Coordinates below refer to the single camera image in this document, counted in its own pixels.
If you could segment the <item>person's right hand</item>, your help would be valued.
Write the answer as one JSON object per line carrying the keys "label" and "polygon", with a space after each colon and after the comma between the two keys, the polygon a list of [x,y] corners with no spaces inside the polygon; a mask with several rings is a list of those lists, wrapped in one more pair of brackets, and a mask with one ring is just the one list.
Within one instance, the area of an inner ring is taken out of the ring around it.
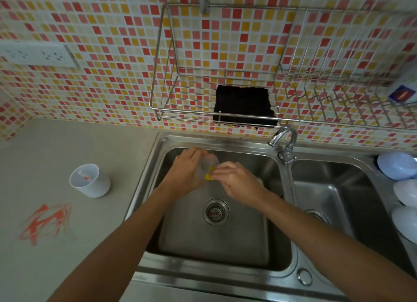
{"label": "person's right hand", "polygon": [[241,164],[239,164],[239,175],[236,179],[231,182],[219,182],[230,197],[253,208],[257,208],[262,198],[268,193],[258,179]]}

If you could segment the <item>clear plastic cup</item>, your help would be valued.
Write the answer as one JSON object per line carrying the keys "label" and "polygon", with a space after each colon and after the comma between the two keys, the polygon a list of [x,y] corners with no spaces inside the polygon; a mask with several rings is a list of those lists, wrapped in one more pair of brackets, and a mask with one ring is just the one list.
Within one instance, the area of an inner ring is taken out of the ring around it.
{"label": "clear plastic cup", "polygon": [[195,170],[195,177],[205,179],[204,176],[210,166],[218,166],[219,159],[214,154],[201,157]]}

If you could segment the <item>person's left forearm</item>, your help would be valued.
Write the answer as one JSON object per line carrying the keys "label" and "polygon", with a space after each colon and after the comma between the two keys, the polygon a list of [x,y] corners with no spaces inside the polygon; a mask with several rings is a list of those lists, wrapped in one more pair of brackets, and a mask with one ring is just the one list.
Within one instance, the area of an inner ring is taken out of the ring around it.
{"label": "person's left forearm", "polygon": [[68,275],[47,302],[118,302],[164,214],[192,189],[159,185]]}

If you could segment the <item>person's right forearm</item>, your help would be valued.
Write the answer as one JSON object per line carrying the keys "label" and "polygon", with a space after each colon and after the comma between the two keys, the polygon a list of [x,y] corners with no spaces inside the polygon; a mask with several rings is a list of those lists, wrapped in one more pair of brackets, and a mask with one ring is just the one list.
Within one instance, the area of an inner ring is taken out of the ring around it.
{"label": "person's right forearm", "polygon": [[417,302],[417,280],[381,254],[266,189],[255,206],[352,302]]}

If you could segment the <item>large metal drain strainer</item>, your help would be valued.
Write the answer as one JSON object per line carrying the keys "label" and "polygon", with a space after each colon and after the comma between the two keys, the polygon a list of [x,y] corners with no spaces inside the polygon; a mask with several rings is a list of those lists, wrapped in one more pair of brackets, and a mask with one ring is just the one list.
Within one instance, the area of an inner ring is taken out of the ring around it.
{"label": "large metal drain strainer", "polygon": [[210,199],[203,209],[205,221],[211,226],[220,226],[227,222],[230,209],[225,201],[221,199]]}

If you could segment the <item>chrome faucet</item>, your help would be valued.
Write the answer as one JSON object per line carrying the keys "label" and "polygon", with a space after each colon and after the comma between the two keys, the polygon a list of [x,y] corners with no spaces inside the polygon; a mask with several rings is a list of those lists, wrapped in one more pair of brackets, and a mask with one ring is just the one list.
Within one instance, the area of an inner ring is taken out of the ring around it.
{"label": "chrome faucet", "polygon": [[278,157],[283,165],[291,164],[296,160],[296,157],[291,155],[298,137],[296,127],[287,123],[284,127],[281,127],[267,142],[270,147],[276,148],[279,140],[287,133],[291,134],[289,143],[280,152],[278,152]]}

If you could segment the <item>black scouring cloth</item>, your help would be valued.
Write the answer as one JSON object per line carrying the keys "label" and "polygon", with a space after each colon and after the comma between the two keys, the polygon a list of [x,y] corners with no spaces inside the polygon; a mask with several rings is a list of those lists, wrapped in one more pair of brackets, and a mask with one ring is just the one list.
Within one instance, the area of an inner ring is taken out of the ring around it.
{"label": "black scouring cloth", "polygon": [[[275,117],[275,113],[271,109],[268,89],[261,87],[218,85],[213,111],[215,113]],[[219,118],[221,122],[229,122],[233,125],[240,123],[277,126],[278,123],[276,120],[213,115],[214,121],[218,121]]]}

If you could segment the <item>stainless steel double sink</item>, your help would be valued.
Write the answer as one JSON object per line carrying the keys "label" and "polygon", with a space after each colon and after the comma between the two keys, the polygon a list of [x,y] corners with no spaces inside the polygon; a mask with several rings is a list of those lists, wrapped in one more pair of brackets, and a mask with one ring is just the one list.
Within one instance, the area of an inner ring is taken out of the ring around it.
{"label": "stainless steel double sink", "polygon": [[[201,147],[220,162],[239,162],[261,184],[305,212],[316,209],[329,226],[355,238],[417,279],[417,245],[401,236],[390,213],[400,206],[393,181],[376,167],[376,153],[318,145],[296,146],[296,160],[283,165],[281,146],[264,141],[161,132],[145,164],[126,219],[148,198],[189,147]],[[211,226],[203,214],[210,199],[230,209],[224,224]],[[311,286],[296,278],[299,268]],[[219,182],[176,201],[146,247],[134,280],[235,298],[281,302],[348,302],[263,214],[232,200]]]}

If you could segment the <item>white plastic cup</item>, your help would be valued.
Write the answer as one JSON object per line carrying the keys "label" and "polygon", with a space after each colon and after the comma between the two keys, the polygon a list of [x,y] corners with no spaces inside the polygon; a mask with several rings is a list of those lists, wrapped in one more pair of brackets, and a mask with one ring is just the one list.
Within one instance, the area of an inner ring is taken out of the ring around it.
{"label": "white plastic cup", "polygon": [[69,183],[89,198],[100,198],[111,188],[110,178],[92,163],[76,168],[70,175]]}

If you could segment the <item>small metal drain strainer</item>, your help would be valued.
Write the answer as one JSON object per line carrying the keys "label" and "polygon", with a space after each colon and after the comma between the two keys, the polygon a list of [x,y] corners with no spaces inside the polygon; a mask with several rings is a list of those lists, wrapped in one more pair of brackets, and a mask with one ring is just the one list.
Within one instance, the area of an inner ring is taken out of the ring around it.
{"label": "small metal drain strainer", "polygon": [[316,210],[316,209],[307,209],[305,210],[305,212],[307,214],[309,214],[310,216],[318,219],[319,221],[325,223],[325,224],[331,224],[331,221],[329,220],[329,218],[321,211]]}

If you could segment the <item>round metal sink cap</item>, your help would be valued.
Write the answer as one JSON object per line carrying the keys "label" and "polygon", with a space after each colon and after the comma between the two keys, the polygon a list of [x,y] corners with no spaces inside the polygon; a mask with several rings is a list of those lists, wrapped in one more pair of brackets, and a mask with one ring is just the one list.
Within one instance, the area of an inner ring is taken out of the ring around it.
{"label": "round metal sink cap", "polygon": [[296,278],[302,285],[306,287],[311,286],[313,283],[313,277],[310,271],[306,268],[299,268],[296,272]]}

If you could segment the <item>light blue bowl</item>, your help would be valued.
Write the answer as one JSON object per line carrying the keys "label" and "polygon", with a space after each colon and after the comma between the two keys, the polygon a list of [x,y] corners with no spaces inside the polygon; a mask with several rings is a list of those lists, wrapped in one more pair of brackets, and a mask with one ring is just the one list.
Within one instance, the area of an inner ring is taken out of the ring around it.
{"label": "light blue bowl", "polygon": [[377,157],[377,165],[385,176],[395,181],[410,179],[417,174],[417,161],[404,152],[383,153]]}

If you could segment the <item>white bowl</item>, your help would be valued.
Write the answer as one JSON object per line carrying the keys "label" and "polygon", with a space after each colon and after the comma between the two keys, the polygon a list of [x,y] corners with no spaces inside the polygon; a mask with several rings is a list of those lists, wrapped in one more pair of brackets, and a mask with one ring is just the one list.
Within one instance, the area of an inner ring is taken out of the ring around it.
{"label": "white bowl", "polygon": [[392,220],[396,229],[410,242],[417,244],[417,208],[408,206],[395,207]]}
{"label": "white bowl", "polygon": [[393,189],[403,205],[417,208],[417,179],[398,181],[394,183]]}

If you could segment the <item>white package with blue label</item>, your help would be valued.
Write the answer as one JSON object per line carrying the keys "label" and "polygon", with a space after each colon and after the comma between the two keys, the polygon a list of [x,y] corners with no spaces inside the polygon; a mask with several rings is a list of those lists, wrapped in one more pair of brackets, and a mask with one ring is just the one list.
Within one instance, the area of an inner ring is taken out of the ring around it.
{"label": "white package with blue label", "polygon": [[417,103],[417,61],[389,86],[387,97],[394,104]]}

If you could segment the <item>white wall socket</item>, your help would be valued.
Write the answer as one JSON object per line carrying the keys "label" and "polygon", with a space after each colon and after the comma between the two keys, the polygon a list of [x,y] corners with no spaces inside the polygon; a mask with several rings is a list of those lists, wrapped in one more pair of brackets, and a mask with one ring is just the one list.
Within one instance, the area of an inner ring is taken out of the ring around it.
{"label": "white wall socket", "polygon": [[0,56],[18,65],[78,68],[63,43],[0,40]]}

